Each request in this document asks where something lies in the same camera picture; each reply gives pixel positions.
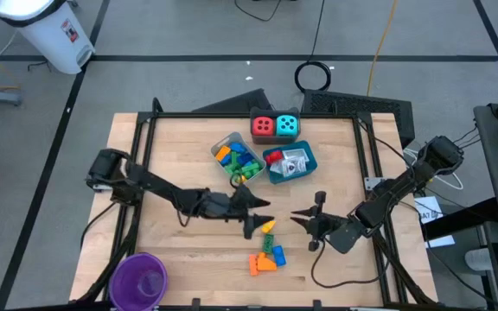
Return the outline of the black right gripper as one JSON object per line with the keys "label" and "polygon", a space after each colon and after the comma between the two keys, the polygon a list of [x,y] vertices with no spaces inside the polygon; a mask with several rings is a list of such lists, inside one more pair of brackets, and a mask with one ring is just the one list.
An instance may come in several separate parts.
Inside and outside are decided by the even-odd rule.
{"label": "black right gripper", "polygon": [[315,205],[304,210],[293,212],[293,214],[311,217],[310,219],[291,218],[297,224],[302,226],[305,231],[311,235],[309,242],[309,250],[316,251],[319,243],[323,242],[326,236],[335,229],[335,221],[333,217],[322,212],[323,204],[326,200],[326,193],[318,191],[315,193]]}

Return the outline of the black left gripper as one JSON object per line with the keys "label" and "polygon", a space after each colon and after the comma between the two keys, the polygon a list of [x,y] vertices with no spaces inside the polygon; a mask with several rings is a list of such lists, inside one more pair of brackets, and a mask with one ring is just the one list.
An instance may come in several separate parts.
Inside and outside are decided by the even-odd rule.
{"label": "black left gripper", "polygon": [[236,217],[243,221],[243,233],[245,239],[252,238],[254,226],[262,226],[267,222],[274,220],[273,216],[251,215],[249,210],[253,207],[269,206],[268,200],[263,200],[254,197],[248,187],[243,184],[237,186],[233,196],[231,197],[231,212]]}

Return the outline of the silver card box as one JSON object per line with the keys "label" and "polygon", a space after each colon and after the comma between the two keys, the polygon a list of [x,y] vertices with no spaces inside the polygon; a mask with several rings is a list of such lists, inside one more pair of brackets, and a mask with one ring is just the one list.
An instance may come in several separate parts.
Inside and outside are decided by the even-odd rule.
{"label": "silver card box", "polygon": [[284,159],[281,162],[283,177],[300,175],[307,171],[306,161],[303,157]]}

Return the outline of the grey patterned card deck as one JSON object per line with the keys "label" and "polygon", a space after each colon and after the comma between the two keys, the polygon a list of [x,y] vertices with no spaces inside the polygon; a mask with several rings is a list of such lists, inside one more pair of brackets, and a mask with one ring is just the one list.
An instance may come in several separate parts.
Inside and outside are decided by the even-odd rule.
{"label": "grey patterned card deck", "polygon": [[305,149],[285,149],[282,153],[285,159],[303,158],[306,162],[310,160]]}

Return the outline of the red foam die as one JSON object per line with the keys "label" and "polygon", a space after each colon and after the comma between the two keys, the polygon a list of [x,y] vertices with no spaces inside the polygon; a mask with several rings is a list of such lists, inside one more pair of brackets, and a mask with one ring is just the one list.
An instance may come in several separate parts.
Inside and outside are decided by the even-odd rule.
{"label": "red foam die", "polygon": [[256,117],[252,120],[252,134],[254,136],[273,136],[275,133],[274,120],[270,117]]}

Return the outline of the teal foam die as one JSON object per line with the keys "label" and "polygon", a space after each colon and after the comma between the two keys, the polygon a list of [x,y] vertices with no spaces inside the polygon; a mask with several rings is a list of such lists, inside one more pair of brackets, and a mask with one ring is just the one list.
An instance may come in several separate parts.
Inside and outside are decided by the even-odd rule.
{"label": "teal foam die", "polygon": [[277,136],[296,136],[298,133],[298,119],[292,115],[281,115],[276,118]]}

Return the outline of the big orange hollow block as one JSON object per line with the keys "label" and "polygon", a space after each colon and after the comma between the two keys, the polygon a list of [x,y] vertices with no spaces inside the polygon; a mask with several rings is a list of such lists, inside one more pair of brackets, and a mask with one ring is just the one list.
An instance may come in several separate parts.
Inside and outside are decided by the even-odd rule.
{"label": "big orange hollow block", "polygon": [[276,263],[267,257],[267,254],[260,252],[257,256],[257,270],[258,271],[276,271]]}

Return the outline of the teal plastic bin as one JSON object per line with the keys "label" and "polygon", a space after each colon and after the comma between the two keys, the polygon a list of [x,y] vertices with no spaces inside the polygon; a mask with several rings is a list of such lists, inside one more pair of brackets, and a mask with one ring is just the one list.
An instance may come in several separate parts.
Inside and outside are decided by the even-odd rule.
{"label": "teal plastic bin", "polygon": [[265,156],[267,156],[273,150],[281,150],[281,151],[283,151],[285,149],[305,149],[305,151],[306,151],[306,153],[307,153],[307,155],[308,155],[308,157],[310,159],[308,162],[306,162],[307,171],[304,172],[304,173],[301,173],[300,175],[293,175],[293,176],[285,178],[285,177],[283,177],[283,174],[276,174],[276,173],[271,172],[270,171],[270,166],[266,163],[266,169],[267,169],[267,171],[269,173],[269,179],[270,179],[270,182],[272,184],[279,184],[279,183],[282,183],[282,182],[294,180],[294,179],[303,177],[305,175],[309,175],[314,170],[317,169],[318,165],[317,165],[316,158],[314,157],[312,149],[311,149],[311,147],[310,147],[310,145],[309,145],[309,143],[307,141],[299,141],[299,142],[291,143],[291,144],[284,145],[284,146],[281,146],[281,147],[276,147],[276,148],[273,148],[273,149],[266,149],[263,152],[262,156],[265,159]]}

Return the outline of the grey translucent bin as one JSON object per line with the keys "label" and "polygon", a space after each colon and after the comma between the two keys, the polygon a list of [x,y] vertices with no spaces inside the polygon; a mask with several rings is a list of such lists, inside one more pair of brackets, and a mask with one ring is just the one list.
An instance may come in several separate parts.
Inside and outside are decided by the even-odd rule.
{"label": "grey translucent bin", "polygon": [[[281,115],[292,115],[298,119],[298,133],[296,136],[277,136],[276,135],[276,118]],[[270,117],[274,120],[275,133],[273,136],[254,136],[252,134],[252,120],[256,117]],[[252,141],[256,144],[289,144],[294,143],[300,135],[301,132],[301,122],[300,122],[300,111],[298,108],[290,108],[283,111],[274,110],[261,110],[257,107],[253,107],[250,110],[250,132],[252,135]]]}

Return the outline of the white plastic bin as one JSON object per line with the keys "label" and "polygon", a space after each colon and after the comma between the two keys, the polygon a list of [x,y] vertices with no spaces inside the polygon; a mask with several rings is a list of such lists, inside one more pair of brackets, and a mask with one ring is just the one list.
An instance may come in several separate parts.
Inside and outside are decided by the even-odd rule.
{"label": "white plastic bin", "polygon": [[[260,163],[260,166],[261,166],[261,170],[254,174],[254,175],[244,175],[243,172],[242,172],[242,168],[244,167],[241,167],[240,166],[240,170],[237,174],[233,174],[233,175],[230,175],[225,169],[224,167],[225,166],[222,166],[220,164],[219,161],[216,160],[215,158],[215,155],[217,154],[217,152],[219,151],[220,147],[223,146],[223,145],[226,145],[229,147],[229,145],[231,143],[234,143],[234,142],[237,142],[237,143],[241,143],[244,145],[244,147],[246,148],[246,153],[250,153],[254,159],[252,162],[259,162]],[[265,170],[265,161],[262,160],[258,155],[257,153],[252,149],[252,147],[243,139],[242,135],[239,133],[239,132],[232,132],[230,133],[229,135],[227,135],[226,137],[224,137],[223,139],[221,139],[219,142],[217,142],[210,150],[211,152],[211,155],[212,157],[214,158],[214,161],[220,166],[221,170],[227,175],[227,177],[229,178],[230,181],[235,182],[235,177],[236,175],[239,175],[239,174],[242,174],[244,175],[246,178],[247,178],[247,181],[253,181],[255,180],[259,175],[261,175],[264,170]],[[237,157],[238,156],[241,156],[243,154],[240,154],[240,153],[237,153],[237,152],[234,152],[234,151],[231,151],[230,152],[230,155],[232,157],[232,160],[231,162],[237,162]]]}

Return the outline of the black wedge panel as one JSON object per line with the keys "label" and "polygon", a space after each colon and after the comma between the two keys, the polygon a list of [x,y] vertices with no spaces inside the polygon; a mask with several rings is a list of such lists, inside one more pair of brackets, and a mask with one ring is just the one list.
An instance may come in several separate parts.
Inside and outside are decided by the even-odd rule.
{"label": "black wedge panel", "polygon": [[211,105],[195,109],[194,112],[235,113],[249,112],[253,107],[272,110],[272,105],[262,88],[227,98]]}

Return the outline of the white paper sheet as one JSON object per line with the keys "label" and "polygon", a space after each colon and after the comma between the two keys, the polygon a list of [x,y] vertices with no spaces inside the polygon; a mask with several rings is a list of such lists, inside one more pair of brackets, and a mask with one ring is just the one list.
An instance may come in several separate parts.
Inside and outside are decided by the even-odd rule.
{"label": "white paper sheet", "polygon": [[435,238],[431,239],[429,241],[425,241],[425,247],[427,249],[429,248],[437,248],[437,247],[444,247],[444,246],[449,246],[449,245],[454,245],[455,239],[453,238],[452,235],[441,237],[441,238]]}
{"label": "white paper sheet", "polygon": [[444,216],[444,213],[442,212],[435,197],[418,197],[415,198],[414,201],[423,224],[440,219]]}

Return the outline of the white roll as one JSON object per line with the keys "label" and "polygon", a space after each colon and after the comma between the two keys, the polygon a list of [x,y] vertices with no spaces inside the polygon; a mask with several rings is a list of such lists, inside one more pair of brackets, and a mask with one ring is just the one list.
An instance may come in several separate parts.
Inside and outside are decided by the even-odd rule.
{"label": "white roll", "polygon": [[488,248],[467,251],[464,255],[464,261],[470,269],[475,271],[489,271],[493,269]]}

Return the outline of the white trash can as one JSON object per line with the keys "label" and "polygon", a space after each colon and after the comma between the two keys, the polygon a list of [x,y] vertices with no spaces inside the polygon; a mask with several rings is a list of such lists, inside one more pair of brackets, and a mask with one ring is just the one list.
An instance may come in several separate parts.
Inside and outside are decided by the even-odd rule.
{"label": "white trash can", "polygon": [[49,63],[76,74],[95,48],[73,8],[76,0],[0,0],[0,20],[25,37]]}

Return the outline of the black aluminium table frame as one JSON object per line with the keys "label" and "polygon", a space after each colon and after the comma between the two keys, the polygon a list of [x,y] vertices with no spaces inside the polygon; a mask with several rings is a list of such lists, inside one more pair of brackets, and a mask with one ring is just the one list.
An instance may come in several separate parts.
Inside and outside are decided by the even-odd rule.
{"label": "black aluminium table frame", "polygon": [[[137,115],[136,127],[133,135],[131,152],[127,153],[131,159],[139,165],[149,170],[149,161],[152,150],[152,140],[155,134],[156,121],[159,118],[242,118],[250,120],[250,112],[216,113],[216,112],[165,112],[158,100],[153,101],[151,111],[140,112]],[[94,191],[99,191],[102,187],[96,186]],[[137,233],[141,222],[141,207],[143,204],[145,191],[141,195],[141,200],[131,206],[134,209],[131,226],[124,228],[125,216],[118,217],[117,230],[113,240],[112,255],[109,263],[102,273],[92,284],[89,290],[80,298],[71,300],[66,307],[72,311],[112,311],[114,305],[107,295],[102,301],[97,298],[104,289],[109,289],[109,284],[113,272],[118,265],[127,257],[134,255],[133,249],[137,243]],[[366,198],[372,191],[366,192]],[[390,214],[387,216],[384,226],[390,226]],[[399,254],[395,244],[393,232],[381,234],[378,230],[372,237],[375,261],[378,265],[377,282],[380,283],[380,293],[387,308],[396,307],[401,310],[411,311],[419,308],[437,308],[437,303],[429,298],[424,291],[414,282],[410,274],[399,261]]]}

